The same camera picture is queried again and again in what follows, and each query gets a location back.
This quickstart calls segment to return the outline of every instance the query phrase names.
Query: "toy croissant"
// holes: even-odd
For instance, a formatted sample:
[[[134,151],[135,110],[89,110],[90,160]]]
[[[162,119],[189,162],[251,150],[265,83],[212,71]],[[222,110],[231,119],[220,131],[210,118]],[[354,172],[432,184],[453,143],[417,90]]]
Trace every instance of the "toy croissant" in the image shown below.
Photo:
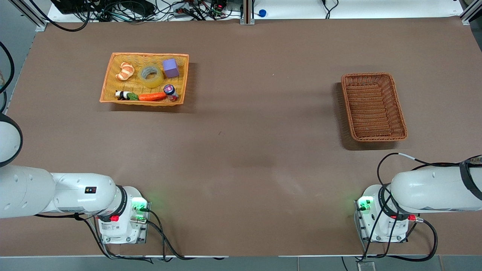
[[[124,81],[129,79],[129,77],[134,74],[134,67],[132,67],[131,64],[127,62],[122,62],[120,64],[120,67],[122,68],[122,70],[119,74],[116,74],[117,79]]]

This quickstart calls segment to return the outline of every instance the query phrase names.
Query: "gray floor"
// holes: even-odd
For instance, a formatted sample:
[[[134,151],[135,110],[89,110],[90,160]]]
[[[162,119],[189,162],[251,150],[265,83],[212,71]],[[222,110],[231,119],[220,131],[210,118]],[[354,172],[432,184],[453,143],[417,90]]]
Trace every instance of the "gray floor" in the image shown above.
[[[49,0],[37,1],[43,10],[47,11]],[[21,67],[28,55],[35,36],[35,27],[7,1],[0,0],[0,39],[9,48],[15,62],[14,83],[17,81]],[[472,32],[482,50],[482,18],[471,24]],[[9,64],[6,56],[0,53],[0,71],[5,79],[8,77]],[[10,95],[14,83],[7,88]],[[345,257],[348,271],[357,270],[355,259]],[[379,271],[457,271],[457,270],[482,270],[482,257],[480,256],[443,256],[435,257],[428,262],[411,263],[396,259],[377,259],[374,261]],[[155,262],[150,265],[144,262],[109,260],[104,257],[31,257],[31,258],[0,258],[1,271],[89,271],[89,270],[179,270],[179,271],[318,271],[331,270],[343,271],[340,257],[231,257],[222,261],[213,259],[195,259],[191,261],[173,260],[170,263]]]

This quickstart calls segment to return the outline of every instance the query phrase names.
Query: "basket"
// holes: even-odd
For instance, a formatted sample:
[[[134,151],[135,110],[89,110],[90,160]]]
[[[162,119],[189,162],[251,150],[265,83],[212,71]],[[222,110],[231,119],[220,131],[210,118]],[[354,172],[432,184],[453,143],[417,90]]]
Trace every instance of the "basket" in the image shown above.
[[[176,60],[179,68],[179,76],[173,78],[166,78],[162,84],[155,88],[147,88],[140,81],[137,72],[141,67],[147,64],[157,65],[162,69],[162,61],[170,58]],[[129,62],[135,69],[134,74],[127,80],[121,81],[116,78],[116,74],[121,71],[121,63]],[[112,53],[107,66],[106,76],[104,78],[104,85],[102,86],[102,93],[100,95],[101,103],[118,103],[127,105],[144,105],[144,106],[174,106],[184,103],[187,83],[187,70],[189,66],[188,54],[144,54],[144,53]],[[115,97],[116,91],[130,91],[137,95],[150,94],[162,92],[164,86],[171,84],[179,94],[179,99],[171,102],[168,98],[159,101],[129,101],[117,100]]]
[[[351,73],[341,78],[351,136],[360,142],[398,141],[407,127],[389,73]]]

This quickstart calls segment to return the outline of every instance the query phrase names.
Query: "roll of tape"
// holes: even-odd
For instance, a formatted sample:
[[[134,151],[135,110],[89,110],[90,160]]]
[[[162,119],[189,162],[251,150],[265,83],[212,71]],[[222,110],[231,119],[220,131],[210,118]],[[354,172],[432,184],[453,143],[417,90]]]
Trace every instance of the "roll of tape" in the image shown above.
[[[148,79],[149,74],[154,74],[154,77]],[[164,80],[164,75],[162,74],[161,69],[154,65],[147,65],[142,67],[137,75],[139,76],[144,86],[148,88],[158,87]]]

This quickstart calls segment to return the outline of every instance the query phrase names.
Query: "black label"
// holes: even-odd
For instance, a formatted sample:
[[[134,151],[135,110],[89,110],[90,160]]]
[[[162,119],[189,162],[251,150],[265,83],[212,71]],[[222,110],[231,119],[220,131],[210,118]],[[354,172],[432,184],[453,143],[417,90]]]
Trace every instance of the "black label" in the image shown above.
[[[97,186],[86,186],[85,187],[85,194],[95,194],[95,191],[97,190]]]

